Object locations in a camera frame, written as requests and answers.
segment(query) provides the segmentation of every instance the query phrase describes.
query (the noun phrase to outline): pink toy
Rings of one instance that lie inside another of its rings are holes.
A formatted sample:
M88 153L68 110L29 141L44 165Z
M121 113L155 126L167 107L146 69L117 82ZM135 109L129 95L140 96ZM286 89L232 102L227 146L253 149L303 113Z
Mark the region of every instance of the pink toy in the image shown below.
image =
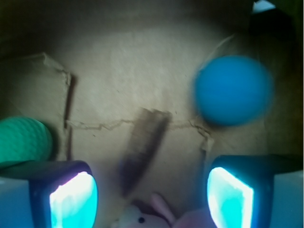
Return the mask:
M208 208L185 213L176 219L165 200L158 194L151 196L151 206L165 219L141 213L138 207L128 206L112 228L215 228Z

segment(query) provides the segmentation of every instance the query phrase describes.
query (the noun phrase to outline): glowing light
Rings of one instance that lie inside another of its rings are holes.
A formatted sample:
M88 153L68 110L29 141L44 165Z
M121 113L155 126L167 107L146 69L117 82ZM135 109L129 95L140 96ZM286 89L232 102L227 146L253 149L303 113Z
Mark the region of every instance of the glowing light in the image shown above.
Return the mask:
M92 227L97 211L97 185L87 172L59 185L50 194L52 228Z
M250 228L254 191L227 170L211 170L207 183L210 213L219 228Z

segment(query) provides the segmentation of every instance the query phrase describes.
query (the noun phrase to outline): green ball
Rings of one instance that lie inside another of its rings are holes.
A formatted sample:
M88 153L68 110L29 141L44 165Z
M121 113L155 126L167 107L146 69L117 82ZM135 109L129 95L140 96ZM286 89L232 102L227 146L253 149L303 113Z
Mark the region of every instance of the green ball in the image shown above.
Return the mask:
M41 122L26 117L0 121L0 162L46 161L51 151L51 134Z

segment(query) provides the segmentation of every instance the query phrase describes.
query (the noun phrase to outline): led light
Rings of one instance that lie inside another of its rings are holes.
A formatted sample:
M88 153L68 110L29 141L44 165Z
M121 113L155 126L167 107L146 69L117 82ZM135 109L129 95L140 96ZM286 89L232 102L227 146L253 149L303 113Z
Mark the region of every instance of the led light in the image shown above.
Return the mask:
M49 196L52 228L92 227L97 211L97 185L80 172Z
M219 228L250 228L254 191L227 170L211 170L207 183L208 205Z

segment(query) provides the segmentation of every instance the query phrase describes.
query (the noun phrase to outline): toy eye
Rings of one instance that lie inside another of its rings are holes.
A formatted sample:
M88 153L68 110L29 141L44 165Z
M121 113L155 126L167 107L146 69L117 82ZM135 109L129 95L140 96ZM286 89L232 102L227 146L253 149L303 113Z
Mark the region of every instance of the toy eye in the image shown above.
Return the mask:
M138 222L139 222L139 223L144 223L144 222L145 222L145 220L144 220L144 218L143 218L143 217L140 217L140 218L138 219Z

